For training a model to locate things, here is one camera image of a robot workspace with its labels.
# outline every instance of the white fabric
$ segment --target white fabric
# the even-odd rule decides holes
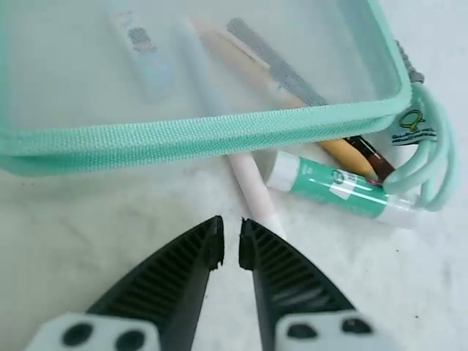
[[[381,2],[445,103],[467,171],[468,2]],[[328,160],[316,146],[286,150]],[[225,265],[211,275],[193,350],[261,350],[252,275],[238,267],[248,213],[226,159],[41,179],[3,173],[0,189],[0,349],[21,350],[40,322],[82,312],[150,253],[221,214]],[[413,233],[272,191],[288,241],[410,351],[468,350],[467,197],[464,182],[435,225]]]

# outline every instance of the black hole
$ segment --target black hole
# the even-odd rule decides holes
[[[287,335],[295,339],[313,339],[317,337],[317,332],[307,324],[294,324],[287,330]]]
[[[345,320],[341,325],[341,329],[345,333],[354,333],[354,334],[370,334],[372,333],[372,328],[359,318],[349,318]]]
[[[116,343],[118,351],[137,351],[145,343],[145,334],[141,331],[127,331],[119,336]]]
[[[91,333],[93,332],[93,326],[89,323],[79,323],[68,328],[62,337],[62,341],[66,346],[74,347],[84,344]]]

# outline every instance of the nail file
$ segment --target nail file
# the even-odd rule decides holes
[[[293,95],[309,106],[328,105],[321,97],[282,57],[273,50],[247,23],[241,18],[234,18],[227,24],[227,30],[242,42],[247,44],[263,61],[270,65],[270,73]]]

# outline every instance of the white pencil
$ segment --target white pencil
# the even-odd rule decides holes
[[[197,84],[198,92],[208,112],[213,116],[231,114],[232,110],[229,104],[211,85],[209,57],[205,52],[193,23],[188,18],[181,21],[180,35],[184,50],[186,51],[185,57],[187,57],[190,74]],[[252,154],[250,152],[233,154],[229,155],[228,159],[244,194],[252,218],[285,239],[286,235],[279,216]]]

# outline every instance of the pen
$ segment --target pen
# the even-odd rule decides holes
[[[200,21],[195,22],[195,28],[203,43],[220,56],[231,67],[236,68],[257,90],[272,99],[282,108],[304,108],[308,105],[291,94],[281,83],[273,78],[268,71],[269,64],[263,61],[245,44],[226,31],[208,29]],[[346,140],[329,140],[319,142],[329,154],[334,156],[348,170],[364,177],[377,180],[371,164]]]
[[[356,137],[346,137],[345,140],[367,158],[379,177],[379,181],[384,181],[395,170],[390,162],[360,135]]]
[[[207,110],[213,115],[230,114],[229,104],[211,85],[208,57],[195,31],[194,22],[189,19],[183,20],[179,31],[189,72]],[[252,154],[250,152],[233,154],[229,155],[228,159],[253,219],[285,239],[279,215]]]

